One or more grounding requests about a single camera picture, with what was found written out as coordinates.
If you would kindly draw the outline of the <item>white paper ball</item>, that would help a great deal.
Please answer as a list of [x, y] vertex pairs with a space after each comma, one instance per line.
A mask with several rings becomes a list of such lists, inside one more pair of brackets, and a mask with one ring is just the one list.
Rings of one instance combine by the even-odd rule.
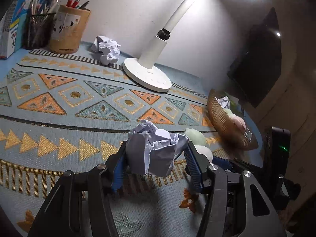
[[189, 142], [186, 135], [159, 129], [148, 120], [141, 120], [128, 136], [126, 155], [131, 172], [156, 177], [171, 173]]

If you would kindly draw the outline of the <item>white blue plush toy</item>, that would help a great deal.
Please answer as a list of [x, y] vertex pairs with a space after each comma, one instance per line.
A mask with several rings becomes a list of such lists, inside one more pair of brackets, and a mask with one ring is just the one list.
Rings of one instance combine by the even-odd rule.
[[209, 148], [207, 148], [206, 146], [200, 146], [200, 145], [195, 145], [195, 148], [199, 154], [205, 155], [207, 157], [209, 163], [212, 163], [213, 153]]

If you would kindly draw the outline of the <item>pale green plush toy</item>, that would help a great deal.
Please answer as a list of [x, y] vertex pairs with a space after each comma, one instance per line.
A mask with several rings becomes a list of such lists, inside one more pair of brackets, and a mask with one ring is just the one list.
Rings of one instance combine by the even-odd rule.
[[186, 128], [184, 134], [193, 142], [196, 146], [205, 146], [207, 141], [206, 137], [202, 134], [202, 132], [192, 129]]

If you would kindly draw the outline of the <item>brown ribbed glass bowl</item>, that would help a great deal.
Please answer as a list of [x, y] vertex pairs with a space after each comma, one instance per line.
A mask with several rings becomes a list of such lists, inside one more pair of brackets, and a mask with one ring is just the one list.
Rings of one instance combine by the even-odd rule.
[[254, 135], [246, 137], [246, 131], [242, 131], [228, 116], [217, 99], [224, 97], [222, 91], [211, 89], [207, 100], [209, 119], [222, 139], [234, 144], [241, 150], [252, 150], [259, 147]]

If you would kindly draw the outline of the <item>pink plush toy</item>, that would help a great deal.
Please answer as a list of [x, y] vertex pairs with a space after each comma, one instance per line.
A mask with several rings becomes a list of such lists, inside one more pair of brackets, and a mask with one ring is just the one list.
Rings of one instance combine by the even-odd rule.
[[229, 114], [229, 117], [242, 132], [246, 131], [245, 121], [241, 117], [235, 114]]

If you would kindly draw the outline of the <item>crumpled papers in bowl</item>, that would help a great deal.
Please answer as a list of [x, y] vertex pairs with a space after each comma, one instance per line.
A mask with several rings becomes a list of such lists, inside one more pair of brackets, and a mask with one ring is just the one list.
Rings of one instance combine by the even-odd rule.
[[221, 97], [217, 99], [218, 104], [220, 104], [222, 109], [229, 109], [230, 108], [230, 100], [228, 96]]

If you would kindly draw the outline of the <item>patterned blue table cloth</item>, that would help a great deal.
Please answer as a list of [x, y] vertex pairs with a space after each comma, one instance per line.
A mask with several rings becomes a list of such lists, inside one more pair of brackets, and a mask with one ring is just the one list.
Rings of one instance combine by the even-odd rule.
[[[160, 65], [172, 88], [149, 91], [123, 72], [126, 55], [101, 66], [87, 46], [73, 55], [20, 49], [1, 59], [1, 209], [14, 231], [1, 236], [27, 236], [61, 174], [104, 163], [142, 119], [173, 133], [201, 131], [215, 156], [233, 156], [211, 125], [198, 77]], [[119, 236], [196, 236], [206, 198], [184, 203], [185, 166], [182, 154], [167, 177], [126, 170], [110, 196]]]

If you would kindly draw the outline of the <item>white desk lamp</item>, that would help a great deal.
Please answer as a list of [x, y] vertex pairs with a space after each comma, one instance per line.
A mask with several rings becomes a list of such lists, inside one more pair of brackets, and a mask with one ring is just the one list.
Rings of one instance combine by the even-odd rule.
[[140, 54], [123, 61], [124, 72], [160, 93], [173, 81], [164, 64], [201, 77], [205, 85], [224, 86], [226, 71], [243, 45], [242, 30], [232, 15], [240, 1], [254, 0], [171, 0], [163, 6], [171, 17]]

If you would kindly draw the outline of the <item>crumpled paper near lamp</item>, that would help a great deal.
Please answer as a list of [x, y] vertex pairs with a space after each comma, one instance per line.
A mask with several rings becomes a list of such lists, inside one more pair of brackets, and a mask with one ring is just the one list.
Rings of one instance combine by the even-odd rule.
[[95, 53], [100, 53], [100, 62], [103, 65], [115, 64], [120, 56], [120, 47], [115, 40], [106, 36], [98, 35], [90, 49]]

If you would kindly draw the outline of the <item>brown cardboard pen holder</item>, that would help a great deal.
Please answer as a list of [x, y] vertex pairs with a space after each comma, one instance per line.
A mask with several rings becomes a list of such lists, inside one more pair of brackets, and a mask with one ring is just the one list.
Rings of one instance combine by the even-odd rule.
[[49, 49], [57, 54], [73, 54], [79, 49], [81, 38], [91, 11], [60, 5], [51, 31]]

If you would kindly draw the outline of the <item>black mesh pen holder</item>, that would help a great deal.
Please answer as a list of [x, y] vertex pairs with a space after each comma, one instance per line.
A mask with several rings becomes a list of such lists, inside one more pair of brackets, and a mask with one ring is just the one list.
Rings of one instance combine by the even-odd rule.
[[48, 45], [54, 26], [55, 13], [30, 14], [26, 18], [23, 48], [33, 50]]

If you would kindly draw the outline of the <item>blue study book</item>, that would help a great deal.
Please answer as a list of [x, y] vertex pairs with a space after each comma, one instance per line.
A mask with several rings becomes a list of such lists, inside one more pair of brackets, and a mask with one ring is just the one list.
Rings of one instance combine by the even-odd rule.
[[33, 0], [13, 0], [1, 19], [1, 59], [21, 48], [28, 10]]

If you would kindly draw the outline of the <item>black wall television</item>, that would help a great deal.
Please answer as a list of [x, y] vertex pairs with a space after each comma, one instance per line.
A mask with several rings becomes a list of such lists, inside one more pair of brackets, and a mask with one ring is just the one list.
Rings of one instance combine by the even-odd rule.
[[243, 52], [227, 73], [256, 108], [270, 92], [281, 75], [281, 35], [275, 8], [263, 21], [253, 25]]

